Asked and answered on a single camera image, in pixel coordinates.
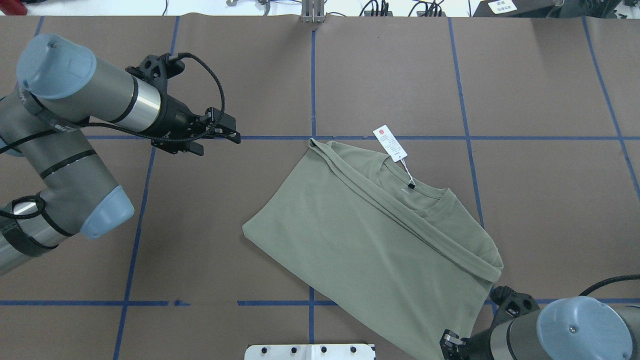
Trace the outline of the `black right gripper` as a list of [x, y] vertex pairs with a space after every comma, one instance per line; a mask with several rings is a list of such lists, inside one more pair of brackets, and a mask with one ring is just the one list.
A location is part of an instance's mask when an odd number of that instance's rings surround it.
[[471, 337], [444, 330], [439, 340], [444, 360], [516, 360], [510, 350], [510, 327], [517, 319], [541, 308], [532, 296], [507, 285], [492, 289], [489, 298], [497, 306], [490, 327]]

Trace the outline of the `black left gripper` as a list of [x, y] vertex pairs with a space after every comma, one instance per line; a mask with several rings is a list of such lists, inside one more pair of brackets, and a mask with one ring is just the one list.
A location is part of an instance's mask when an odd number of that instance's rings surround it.
[[205, 114], [198, 115], [185, 103], [169, 95], [169, 79], [180, 75], [186, 68], [183, 59], [192, 59], [202, 66], [214, 80], [219, 95], [223, 96], [219, 77], [197, 55], [148, 55], [138, 66], [125, 68], [133, 78], [152, 86], [160, 95], [158, 116], [150, 127], [135, 133], [149, 139], [152, 146], [174, 155], [183, 152], [202, 156], [204, 151], [197, 142], [199, 139], [226, 139], [234, 144], [242, 143], [242, 135], [236, 132], [236, 119], [223, 112], [223, 109], [209, 107]]

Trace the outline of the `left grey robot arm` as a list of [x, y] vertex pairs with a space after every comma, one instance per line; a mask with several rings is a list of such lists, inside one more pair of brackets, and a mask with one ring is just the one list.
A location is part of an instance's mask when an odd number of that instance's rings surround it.
[[[192, 112], [168, 92], [184, 59], [213, 77], [221, 108]], [[1, 98], [1, 152], [23, 157], [45, 183], [38, 193], [1, 207], [1, 274], [82, 234], [99, 239], [128, 221], [135, 208], [83, 134], [101, 127], [148, 139], [176, 155], [202, 156], [200, 139], [239, 144], [218, 76], [189, 52], [147, 55], [121, 69], [89, 48], [54, 33], [35, 36], [16, 66], [13, 91]]]

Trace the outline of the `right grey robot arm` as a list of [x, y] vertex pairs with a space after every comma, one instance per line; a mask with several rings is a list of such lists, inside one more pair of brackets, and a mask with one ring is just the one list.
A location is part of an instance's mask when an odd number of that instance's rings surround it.
[[445, 330], [446, 360], [637, 360], [640, 309], [611, 307], [579, 295], [540, 307], [529, 294], [501, 285], [490, 291], [498, 307], [491, 325], [471, 337]]

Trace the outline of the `white metal robot base pedestal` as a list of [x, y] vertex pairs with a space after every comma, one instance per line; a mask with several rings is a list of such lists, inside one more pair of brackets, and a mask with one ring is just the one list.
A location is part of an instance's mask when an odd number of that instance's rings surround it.
[[374, 345], [338, 344], [254, 344], [247, 347], [245, 360], [375, 360]]

